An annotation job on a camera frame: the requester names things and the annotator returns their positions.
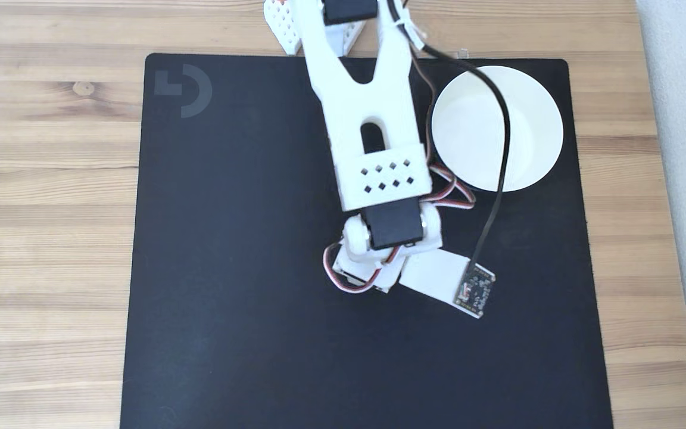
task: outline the circuit board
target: circuit board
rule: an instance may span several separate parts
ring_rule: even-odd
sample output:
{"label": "circuit board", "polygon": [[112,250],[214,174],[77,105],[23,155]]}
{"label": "circuit board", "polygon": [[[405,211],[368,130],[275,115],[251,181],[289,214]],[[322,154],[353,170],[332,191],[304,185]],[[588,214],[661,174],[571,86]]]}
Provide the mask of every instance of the circuit board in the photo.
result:
{"label": "circuit board", "polygon": [[481,318],[484,315],[484,307],[495,281],[496,275],[484,267],[478,264],[473,269],[468,267],[462,275],[459,287],[457,287],[454,304],[468,310],[474,317]]}

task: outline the white 3d-printed robot arm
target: white 3d-printed robot arm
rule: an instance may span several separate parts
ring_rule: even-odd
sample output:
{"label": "white 3d-printed robot arm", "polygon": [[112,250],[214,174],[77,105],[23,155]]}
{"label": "white 3d-printed robot arm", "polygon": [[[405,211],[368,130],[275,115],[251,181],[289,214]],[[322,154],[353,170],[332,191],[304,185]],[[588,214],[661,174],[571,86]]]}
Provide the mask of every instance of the white 3d-printed robot arm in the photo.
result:
{"label": "white 3d-printed robot arm", "polygon": [[[386,1],[378,2],[379,56],[372,82],[348,74],[327,43],[318,0],[292,0],[308,75],[322,103],[338,192],[344,211],[430,193],[409,86],[409,40],[395,26]],[[360,128],[378,125],[386,149],[364,153]]]}

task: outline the wooden table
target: wooden table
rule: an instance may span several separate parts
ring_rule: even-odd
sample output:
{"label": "wooden table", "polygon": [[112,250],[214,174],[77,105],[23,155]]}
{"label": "wooden table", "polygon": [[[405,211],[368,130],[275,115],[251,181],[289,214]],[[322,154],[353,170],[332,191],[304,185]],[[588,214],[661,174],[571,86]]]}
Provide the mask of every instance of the wooden table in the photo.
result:
{"label": "wooden table", "polygon": [[[686,427],[686,314],[634,0],[411,8],[446,51],[569,61],[616,426]],[[370,25],[353,55],[375,49]],[[282,54],[258,0],[0,0],[0,427],[117,427],[150,52]]]}

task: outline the wood knot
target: wood knot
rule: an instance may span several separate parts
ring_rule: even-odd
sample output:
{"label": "wood knot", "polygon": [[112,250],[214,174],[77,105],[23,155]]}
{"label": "wood knot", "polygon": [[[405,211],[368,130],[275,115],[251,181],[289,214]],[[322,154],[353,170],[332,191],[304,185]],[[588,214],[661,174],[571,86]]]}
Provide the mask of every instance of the wood knot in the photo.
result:
{"label": "wood knot", "polygon": [[95,85],[92,82],[76,82],[73,84],[73,92],[82,97],[88,97],[95,92]]}

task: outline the black cable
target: black cable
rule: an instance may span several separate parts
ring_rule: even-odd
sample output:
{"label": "black cable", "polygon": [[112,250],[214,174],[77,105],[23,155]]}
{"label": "black cable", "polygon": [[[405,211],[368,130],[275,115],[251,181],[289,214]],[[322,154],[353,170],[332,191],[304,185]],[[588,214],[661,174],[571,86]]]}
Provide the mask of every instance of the black cable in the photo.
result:
{"label": "black cable", "polygon": [[473,267],[475,267],[475,264],[478,262],[481,250],[484,247],[485,240],[488,236],[488,231],[491,230],[496,215],[499,212],[499,206],[501,206],[501,196],[504,193],[504,176],[507,173],[507,159],[510,155],[510,112],[509,109],[507,109],[507,103],[504,100],[504,96],[501,94],[501,91],[499,91],[497,85],[494,84],[494,82],[490,78],[488,78],[487,74],[485,74],[483,71],[478,70],[476,66],[466,61],[449,57],[447,54],[444,54],[443,52],[433,48],[428,44],[425,45],[422,51],[425,51],[425,54],[428,54],[431,57],[435,57],[438,60],[454,64],[455,66],[458,66],[461,69],[473,74],[478,79],[481,79],[481,81],[483,81],[484,84],[487,85],[488,89],[490,89],[491,92],[494,93],[494,97],[496,98],[496,101],[499,103],[499,108],[501,109],[501,116],[503,117],[504,146],[503,152],[501,153],[501,168],[499,169],[499,182],[496,188],[496,199],[494,200],[494,205],[492,206],[491,212],[488,214],[488,220],[485,223],[484,230],[481,231],[481,234],[478,237],[478,243],[476,244],[476,250],[473,251],[473,257],[470,258],[469,267],[470,269],[473,269]]}
{"label": "black cable", "polygon": [[425,141],[425,144],[428,145],[428,157],[426,161],[428,162],[428,166],[430,166],[436,157],[436,146],[435,142],[433,142],[433,110],[435,110],[436,100],[438,100],[438,90],[436,89],[435,82],[428,77],[428,74],[425,73],[425,69],[420,66],[420,59],[419,56],[417,56],[417,51],[413,48],[409,51],[411,51],[411,64],[414,66],[414,70],[417,71],[417,74],[419,74],[422,80],[425,81],[425,84],[427,84],[428,89],[431,90],[431,102],[428,105],[428,116],[425,120],[425,139],[427,140]]}

